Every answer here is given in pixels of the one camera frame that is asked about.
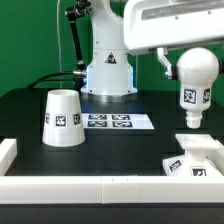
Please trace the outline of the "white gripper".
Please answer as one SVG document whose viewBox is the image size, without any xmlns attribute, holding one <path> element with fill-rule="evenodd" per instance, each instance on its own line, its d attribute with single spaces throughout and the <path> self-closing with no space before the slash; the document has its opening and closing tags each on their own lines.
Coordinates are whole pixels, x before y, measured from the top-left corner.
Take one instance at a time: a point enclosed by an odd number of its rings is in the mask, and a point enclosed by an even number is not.
<svg viewBox="0 0 224 224">
<path fill-rule="evenodd" d="M 224 0 L 129 0 L 124 9 L 124 42 L 133 55 L 157 49 L 169 80 L 176 67 L 166 48 L 224 40 Z"/>
</svg>

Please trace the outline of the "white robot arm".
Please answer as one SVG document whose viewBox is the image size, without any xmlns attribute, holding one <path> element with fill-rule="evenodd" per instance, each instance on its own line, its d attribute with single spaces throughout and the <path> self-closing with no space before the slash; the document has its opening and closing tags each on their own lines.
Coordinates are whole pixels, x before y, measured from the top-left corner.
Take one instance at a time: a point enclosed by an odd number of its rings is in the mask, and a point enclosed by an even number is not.
<svg viewBox="0 0 224 224">
<path fill-rule="evenodd" d="M 93 30 L 93 58 L 82 91 L 100 100 L 134 94 L 127 56 L 155 52 L 175 77 L 169 50 L 224 40 L 224 0 L 124 0 L 124 14 L 114 0 L 88 0 Z"/>
</svg>

